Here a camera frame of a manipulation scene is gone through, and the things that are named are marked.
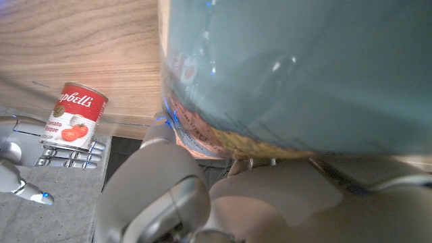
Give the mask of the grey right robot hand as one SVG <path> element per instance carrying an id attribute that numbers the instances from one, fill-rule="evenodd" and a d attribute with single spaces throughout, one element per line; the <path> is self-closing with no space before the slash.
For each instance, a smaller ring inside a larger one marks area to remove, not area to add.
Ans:
<path id="1" fill-rule="evenodd" d="M 71 167 L 94 169 L 106 146 L 92 140 L 90 148 L 40 143 L 45 122 L 21 115 L 1 117 L 1 192 L 43 205 L 52 205 L 51 194 L 27 182 L 18 169 L 23 167 Z"/>

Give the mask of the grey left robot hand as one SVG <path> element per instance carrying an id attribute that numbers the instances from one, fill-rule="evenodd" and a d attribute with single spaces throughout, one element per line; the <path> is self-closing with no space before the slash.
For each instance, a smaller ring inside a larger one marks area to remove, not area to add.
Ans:
<path id="1" fill-rule="evenodd" d="M 160 113 L 112 175 L 96 242 L 430 242 L 431 175 L 391 157 L 251 161 L 211 187 Z"/>

